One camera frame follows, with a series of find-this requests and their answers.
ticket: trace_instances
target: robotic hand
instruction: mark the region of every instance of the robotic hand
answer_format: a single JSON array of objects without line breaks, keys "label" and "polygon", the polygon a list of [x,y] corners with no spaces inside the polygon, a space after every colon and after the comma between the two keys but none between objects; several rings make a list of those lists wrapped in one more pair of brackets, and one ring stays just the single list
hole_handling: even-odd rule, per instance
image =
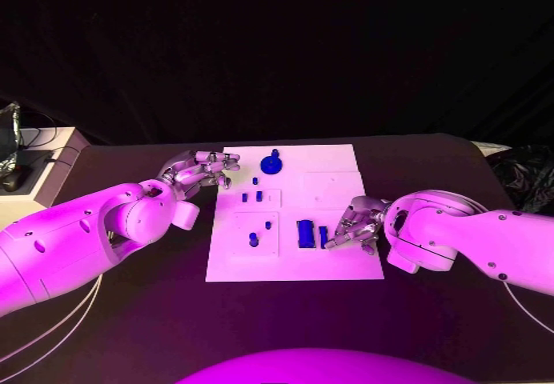
[{"label": "robotic hand", "polygon": [[360,196],[327,248],[361,241],[373,254],[382,226],[392,245],[387,260],[406,272],[451,270],[461,252],[491,278],[554,295],[554,218],[488,212],[468,197],[439,190],[395,202]]},{"label": "robotic hand", "polygon": [[0,232],[0,316],[81,287],[165,235],[191,230],[203,186],[230,188],[240,156],[187,151],[159,176],[37,212]]}]

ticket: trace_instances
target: white desk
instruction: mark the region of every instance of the white desk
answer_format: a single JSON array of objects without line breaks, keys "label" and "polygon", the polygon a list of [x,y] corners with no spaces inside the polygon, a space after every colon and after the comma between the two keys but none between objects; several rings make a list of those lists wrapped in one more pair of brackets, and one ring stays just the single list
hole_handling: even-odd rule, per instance
[{"label": "white desk", "polygon": [[[53,150],[64,146],[71,146],[77,150],[81,150],[90,145],[87,139],[73,126],[58,128],[57,135],[55,128],[41,128],[41,131],[41,135],[32,143],[38,147],[30,148],[30,151]],[[38,130],[25,128],[21,132],[24,143],[30,144],[38,134]],[[53,142],[41,146],[54,136],[55,139]],[[71,148],[64,148],[54,152],[53,159],[74,164],[79,159],[79,152]],[[68,164],[63,162],[51,162],[47,164],[38,183],[30,194],[0,196],[0,230],[17,220],[53,206],[55,196],[61,191],[61,186],[73,169]]]}]

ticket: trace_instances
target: blue object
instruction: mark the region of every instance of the blue object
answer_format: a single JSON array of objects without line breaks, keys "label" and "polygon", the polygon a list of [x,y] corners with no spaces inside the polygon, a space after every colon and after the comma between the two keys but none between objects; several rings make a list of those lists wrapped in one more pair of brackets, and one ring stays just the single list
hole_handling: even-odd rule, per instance
[{"label": "blue object", "polygon": [[328,242],[328,238],[327,238],[327,226],[321,226],[321,248],[325,249],[327,248],[327,242]]},{"label": "blue object", "polygon": [[298,222],[298,247],[315,248],[315,223],[312,220]]},{"label": "blue object", "polygon": [[263,158],[260,167],[266,174],[278,174],[281,172],[283,169],[283,161],[281,160],[281,152],[278,150],[272,151],[272,156]]},{"label": "blue object", "polygon": [[250,235],[252,238],[252,246],[257,246],[260,244],[260,241],[257,240],[257,234],[253,232]]}]

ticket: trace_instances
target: black curtain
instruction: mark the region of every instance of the black curtain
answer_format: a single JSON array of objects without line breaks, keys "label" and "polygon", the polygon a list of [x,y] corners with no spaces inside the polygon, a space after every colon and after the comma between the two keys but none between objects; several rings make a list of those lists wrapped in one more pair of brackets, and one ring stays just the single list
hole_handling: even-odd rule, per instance
[{"label": "black curtain", "polygon": [[552,80],[552,8],[8,2],[0,97],[106,144],[436,131],[550,140],[550,86],[533,84]]}]

